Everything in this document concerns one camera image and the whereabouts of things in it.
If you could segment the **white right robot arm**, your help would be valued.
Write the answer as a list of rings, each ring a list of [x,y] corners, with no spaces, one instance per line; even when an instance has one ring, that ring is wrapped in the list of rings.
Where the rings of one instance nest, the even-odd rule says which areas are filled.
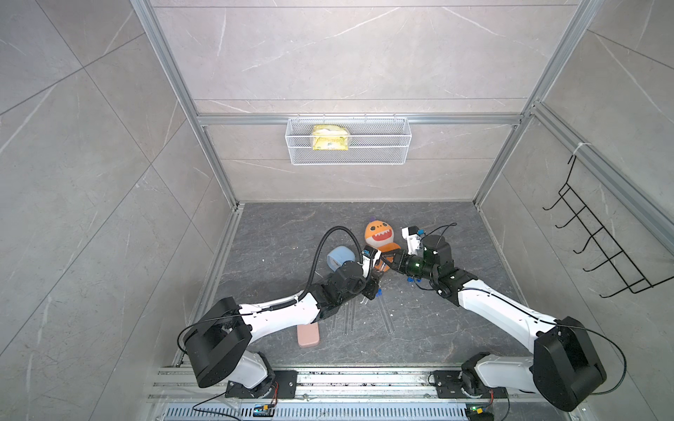
[[[526,356],[479,353],[465,361],[460,374],[465,395],[517,389],[571,412],[607,380],[592,335],[577,319],[536,312],[456,267],[442,236],[422,239],[412,253],[395,249],[377,253],[377,259],[402,275],[428,280],[440,298],[498,326],[528,350]]]

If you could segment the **light blue plastic cup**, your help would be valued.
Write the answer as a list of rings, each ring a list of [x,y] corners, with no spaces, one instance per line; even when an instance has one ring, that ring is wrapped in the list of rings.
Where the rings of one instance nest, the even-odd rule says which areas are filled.
[[[355,253],[346,246],[335,247],[326,256],[328,268],[336,272],[345,262],[356,261]]]

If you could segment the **orange shark plush toy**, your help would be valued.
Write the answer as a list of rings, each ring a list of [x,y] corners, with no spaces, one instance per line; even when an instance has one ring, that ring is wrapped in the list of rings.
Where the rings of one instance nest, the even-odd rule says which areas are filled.
[[[373,219],[367,224],[364,234],[365,243],[383,254],[400,249],[394,241],[394,231],[384,221]]]

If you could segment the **pink rectangular case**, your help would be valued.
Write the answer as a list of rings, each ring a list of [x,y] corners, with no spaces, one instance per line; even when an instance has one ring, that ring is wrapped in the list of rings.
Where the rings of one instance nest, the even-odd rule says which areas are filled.
[[[319,334],[319,324],[312,323],[308,325],[297,326],[298,345],[301,348],[316,347],[321,342]]]

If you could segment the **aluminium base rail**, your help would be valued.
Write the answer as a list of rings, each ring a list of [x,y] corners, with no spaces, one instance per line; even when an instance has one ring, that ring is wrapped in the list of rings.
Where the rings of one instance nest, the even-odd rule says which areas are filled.
[[[200,389],[189,366],[162,368],[141,420],[586,420],[541,396],[495,389],[463,393],[455,367],[279,368],[260,398],[232,382]]]

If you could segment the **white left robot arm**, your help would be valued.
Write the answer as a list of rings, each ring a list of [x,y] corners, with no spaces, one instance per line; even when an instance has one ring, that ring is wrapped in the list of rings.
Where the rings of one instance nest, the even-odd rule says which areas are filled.
[[[251,344],[293,326],[328,319],[358,296],[375,298],[380,279],[375,270],[347,261],[324,282],[296,296],[257,305],[239,305],[233,298],[219,300],[178,336],[198,387],[232,382],[253,394],[262,393],[276,375],[266,357],[249,351]]]

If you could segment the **yellow packet in basket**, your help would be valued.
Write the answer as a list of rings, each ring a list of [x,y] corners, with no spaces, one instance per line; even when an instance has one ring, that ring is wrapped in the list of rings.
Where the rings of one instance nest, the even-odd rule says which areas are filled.
[[[314,151],[348,151],[350,132],[341,126],[316,125],[312,128]]]

